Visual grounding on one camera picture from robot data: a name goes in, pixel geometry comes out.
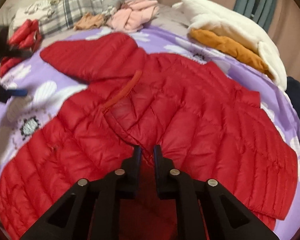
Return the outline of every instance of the pink clothing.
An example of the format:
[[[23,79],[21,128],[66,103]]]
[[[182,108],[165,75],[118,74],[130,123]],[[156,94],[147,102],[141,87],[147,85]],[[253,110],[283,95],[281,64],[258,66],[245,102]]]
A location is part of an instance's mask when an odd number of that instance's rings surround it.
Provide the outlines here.
[[[158,12],[157,0],[126,0],[107,22],[116,31],[136,32]]]

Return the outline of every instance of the pile of clothes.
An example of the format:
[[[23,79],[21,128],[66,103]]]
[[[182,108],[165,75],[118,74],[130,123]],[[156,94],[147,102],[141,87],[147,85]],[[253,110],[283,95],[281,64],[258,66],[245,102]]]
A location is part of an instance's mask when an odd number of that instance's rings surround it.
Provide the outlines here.
[[[112,7],[111,10],[97,15],[87,13],[74,24],[74,30],[89,30],[108,25],[116,31],[136,32],[156,15],[159,10],[157,4],[157,0],[126,0],[119,10]]]
[[[54,14],[62,0],[38,0],[26,8],[19,8],[14,17],[12,28],[17,30],[26,20],[46,21]]]
[[[190,21],[192,38],[266,74],[281,91],[287,89],[278,48],[257,23],[209,0],[181,0],[172,7]]]

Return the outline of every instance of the jacket sleeve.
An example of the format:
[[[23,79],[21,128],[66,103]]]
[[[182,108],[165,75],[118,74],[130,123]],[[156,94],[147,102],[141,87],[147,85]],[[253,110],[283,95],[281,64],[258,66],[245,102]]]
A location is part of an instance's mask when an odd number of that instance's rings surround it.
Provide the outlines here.
[[[130,36],[112,33],[92,41],[57,41],[40,57],[65,75],[90,83],[132,77],[148,55]]]

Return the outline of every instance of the striped fabric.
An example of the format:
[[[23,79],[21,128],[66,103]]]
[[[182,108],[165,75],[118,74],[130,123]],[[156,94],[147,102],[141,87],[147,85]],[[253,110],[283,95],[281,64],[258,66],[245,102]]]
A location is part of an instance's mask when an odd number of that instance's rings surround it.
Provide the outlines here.
[[[39,24],[40,32],[44,37],[74,27],[74,23],[90,12],[93,15],[102,12],[115,12],[124,0],[62,0],[55,7],[52,17]]]

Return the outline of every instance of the metal bolt head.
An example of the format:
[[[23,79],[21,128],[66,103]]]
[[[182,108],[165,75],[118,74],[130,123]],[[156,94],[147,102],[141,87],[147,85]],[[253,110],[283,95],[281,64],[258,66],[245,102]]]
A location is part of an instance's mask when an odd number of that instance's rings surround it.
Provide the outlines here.
[[[85,186],[88,184],[88,181],[86,179],[79,179],[78,185],[79,186]]]
[[[123,169],[117,169],[114,173],[118,176],[121,176],[121,175],[125,174],[126,172]]]
[[[218,182],[215,179],[209,179],[208,184],[212,187],[215,187],[216,185],[218,185]]]
[[[172,169],[172,170],[170,171],[170,174],[173,175],[173,176],[177,176],[177,175],[180,174],[180,171],[177,170],[177,169]]]

